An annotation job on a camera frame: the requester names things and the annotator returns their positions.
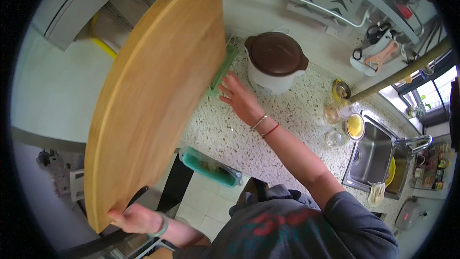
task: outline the faucet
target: faucet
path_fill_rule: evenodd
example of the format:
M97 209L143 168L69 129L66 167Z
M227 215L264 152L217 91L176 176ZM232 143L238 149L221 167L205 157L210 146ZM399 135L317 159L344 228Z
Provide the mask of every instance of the faucet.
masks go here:
M412 142L415 142L416 144L422 143L422 142L425 142L425 143L423 143L420 146L412 148L409 145L409 143L412 143ZM431 144L431 142L433 142L433 137L431 135L422 135L422 136L417 136L413 138L401 138L401 139L397 138L393 141L395 145L405 144L408 147L410 147L412 150L412 154L416 154L422 151L423 149L427 148Z

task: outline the dish towel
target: dish towel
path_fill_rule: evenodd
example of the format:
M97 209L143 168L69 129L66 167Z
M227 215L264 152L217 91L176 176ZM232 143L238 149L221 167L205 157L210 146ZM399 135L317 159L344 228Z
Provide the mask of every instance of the dish towel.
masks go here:
M369 193L368 202L372 207L376 207L382 203L385 198L385 182L371 183L371 192Z

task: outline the gray t-shirt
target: gray t-shirt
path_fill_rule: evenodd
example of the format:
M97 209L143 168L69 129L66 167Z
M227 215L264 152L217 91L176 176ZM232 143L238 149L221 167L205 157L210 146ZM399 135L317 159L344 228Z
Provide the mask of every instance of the gray t-shirt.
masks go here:
M335 194L321 212L311 197L289 199L283 185L271 189L277 196L263 202L246 193L246 203L230 209L231 219L209 247L189 246L173 258L397 257L393 233L350 193Z

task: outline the white ceramic pot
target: white ceramic pot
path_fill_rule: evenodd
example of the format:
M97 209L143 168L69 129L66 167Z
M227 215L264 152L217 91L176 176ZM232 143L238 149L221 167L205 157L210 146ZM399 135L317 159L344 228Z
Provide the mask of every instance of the white ceramic pot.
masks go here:
M283 32L248 37L244 46L249 81L266 96L288 91L296 76L304 74L308 66L299 44Z
M248 49L245 49L248 58L247 76L254 90L262 93L263 95L279 95L283 92L288 91L294 83L294 79L296 78L296 76L301 76L305 73L305 70L298 70L287 76L276 77L267 75L259 71L254 66L254 64L251 62Z

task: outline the hand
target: hand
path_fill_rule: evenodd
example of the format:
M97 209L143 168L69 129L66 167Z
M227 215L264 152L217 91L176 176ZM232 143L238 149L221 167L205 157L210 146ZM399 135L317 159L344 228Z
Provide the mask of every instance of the hand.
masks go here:
M164 219L161 215L137 203L133 203L123 213L110 210L107 214L113 219L112 224L126 233L157 233L163 227Z
M222 78L227 87L219 84L218 88L227 96L220 96L222 102L227 103L233 108L235 114L250 127L262 118L265 112L257 103L256 98L250 94L243 83L232 71L228 72L227 76Z

